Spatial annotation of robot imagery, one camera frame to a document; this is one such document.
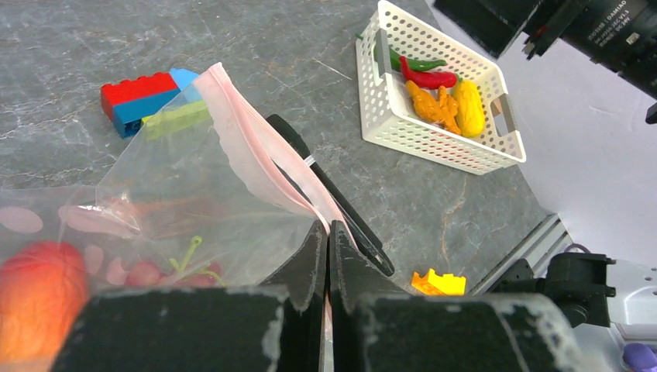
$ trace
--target clear plastic bag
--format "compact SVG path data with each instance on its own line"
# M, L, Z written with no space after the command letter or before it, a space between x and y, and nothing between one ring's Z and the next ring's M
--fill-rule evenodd
M42 250L67 250L48 265L76 279L52 277L50 286L68 286L54 301L74 319L80 306L66 308L67 299L77 304L116 286L258 284L299 249L314 221L328 232L333 219L342 215L330 194L217 64L145 123L97 187L0 191L0 369L54 356L3 345L37 327L16 323L25 321L17 308L33 320L47 311L29 291L6 289L25 279L3 272L22 270L16 257L43 263ZM5 301L3 288L13 297ZM10 322L13 334L3 335ZM39 339L48 336L30 337L38 346L52 343Z

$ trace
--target toy ginger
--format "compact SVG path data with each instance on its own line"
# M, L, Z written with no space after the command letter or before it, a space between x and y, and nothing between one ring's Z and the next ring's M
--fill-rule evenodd
M413 98L413 108L420 118L431 123L443 124L446 130L461 135L461 129L454 119L459 111L459 104L447 93L447 88L438 89L438 101L413 81L406 81L406 89Z

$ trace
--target lego brick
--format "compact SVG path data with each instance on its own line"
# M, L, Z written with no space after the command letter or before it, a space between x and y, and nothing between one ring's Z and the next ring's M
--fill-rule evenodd
M107 99L107 97L105 97L102 94L102 91L101 91L101 107L102 107L103 112L105 113L105 115L107 115L107 117L109 118L109 121L111 122L112 120L114 120L114 112L112 111L112 103L110 103L110 101Z
M184 90L195 78L198 78L197 73L184 68L172 68L169 70L169 75L174 79L180 90Z
M212 120L205 101L196 101L177 108L167 108L157 115L145 117L146 139L154 140L160 136L175 133L206 120Z
M175 88L149 97L115 105L112 110L112 123L122 138L134 136L141 127L142 118L150 116L173 99L180 89Z
M101 99L107 105L116 106L174 89L178 89L178 86L171 75L168 72L158 72L118 84L105 84L101 87Z
M440 276L433 269L429 269L424 277L413 273L411 285L429 296L463 296L466 293L465 277L455 277L453 274Z

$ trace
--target toy vegetable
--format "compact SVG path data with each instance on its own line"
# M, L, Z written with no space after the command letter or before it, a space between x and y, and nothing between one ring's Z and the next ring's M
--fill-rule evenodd
M481 107L481 96L472 81L461 81L452 91L459 103L456 123L465 137L476 137L483 132L486 119Z
M69 243L27 246L0 266L0 363L54 357L88 299L84 258Z
M451 72L417 72L411 70L408 66L406 57L399 57L401 63L401 73L406 80L413 81L420 88L438 89L440 87L451 88L456 85L458 80L456 74Z
M406 89L413 98L413 108L420 118L431 123L441 123L448 131L461 134L454 120L454 115L458 111L458 103L447 93L447 88L439 89L438 101L433 98L431 93L420 89L413 81L406 81Z
M359 39L363 39L363 37L357 33L356 37ZM374 60L377 60L377 48L379 45L374 46ZM390 65L392 66L392 69L395 71L399 71L401 64L399 62L399 57L401 55L397 53L392 47L388 47L388 50L390 51ZM447 61L445 60L414 60L407 58L408 66L411 68L413 71L429 71L433 70L436 67L441 67L441 66L447 66Z

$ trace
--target camera lens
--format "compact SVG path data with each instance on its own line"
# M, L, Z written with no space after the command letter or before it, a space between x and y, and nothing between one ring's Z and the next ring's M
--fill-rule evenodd
M657 4L591 1L561 39L657 98Z
M434 6L493 57L522 32L528 59L560 38L657 98L657 0L436 0Z

